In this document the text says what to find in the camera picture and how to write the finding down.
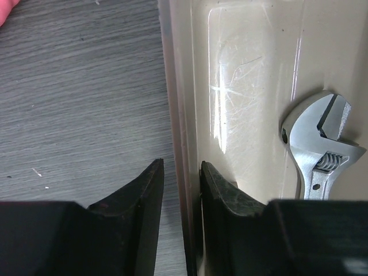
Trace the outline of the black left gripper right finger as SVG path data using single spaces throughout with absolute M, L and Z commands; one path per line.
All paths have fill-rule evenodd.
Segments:
M 367 202 L 262 204 L 201 165 L 207 275 L 366 275 Z

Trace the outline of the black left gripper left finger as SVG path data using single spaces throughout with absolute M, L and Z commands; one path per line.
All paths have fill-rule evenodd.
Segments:
M 1 202 L 2 275 L 153 275 L 164 162 L 84 208 L 72 201 Z

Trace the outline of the red handled adjustable wrench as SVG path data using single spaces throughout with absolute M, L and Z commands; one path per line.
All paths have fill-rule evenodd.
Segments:
M 281 138 L 298 170 L 305 200 L 327 200 L 338 176 L 366 152 L 341 140 L 351 105 L 328 90 L 301 101 L 285 117 Z

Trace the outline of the beige plastic tool box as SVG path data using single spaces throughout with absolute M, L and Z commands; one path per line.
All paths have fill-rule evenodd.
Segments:
M 187 273 L 212 275 L 203 241 L 203 161 L 262 203 L 301 197 L 281 124 L 322 90 L 352 106 L 342 140 L 367 146 L 367 2 L 158 7 Z

